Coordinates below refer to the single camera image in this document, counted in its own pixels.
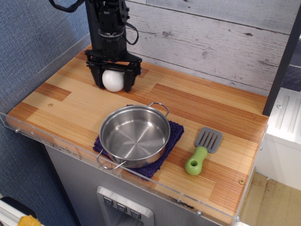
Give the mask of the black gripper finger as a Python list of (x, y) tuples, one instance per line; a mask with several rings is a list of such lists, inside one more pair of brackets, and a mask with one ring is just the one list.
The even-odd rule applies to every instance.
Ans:
[(90, 70), (94, 78), (95, 84), (101, 89), (104, 88), (104, 84), (102, 81), (104, 69), (98, 66), (91, 66)]
[(136, 73), (134, 70), (126, 70), (124, 73), (124, 90), (130, 92), (135, 83)]

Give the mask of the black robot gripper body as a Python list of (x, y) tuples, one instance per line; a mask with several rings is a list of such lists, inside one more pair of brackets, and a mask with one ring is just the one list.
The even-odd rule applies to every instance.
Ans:
[(105, 70), (141, 74), (142, 59), (127, 51), (127, 40), (123, 34), (118, 37), (101, 36), (98, 41), (99, 47), (85, 51), (87, 66), (93, 75), (100, 75)]

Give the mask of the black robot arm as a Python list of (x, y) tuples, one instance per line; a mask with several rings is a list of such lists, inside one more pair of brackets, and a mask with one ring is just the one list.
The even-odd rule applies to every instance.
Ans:
[(127, 20), (129, 8), (124, 0), (87, 0), (87, 18), (91, 37), (91, 50), (86, 50), (87, 66), (95, 84), (104, 88), (103, 73), (106, 70), (124, 74), (124, 90), (130, 92), (137, 75), (141, 74), (142, 59), (127, 51), (126, 27), (137, 30)]

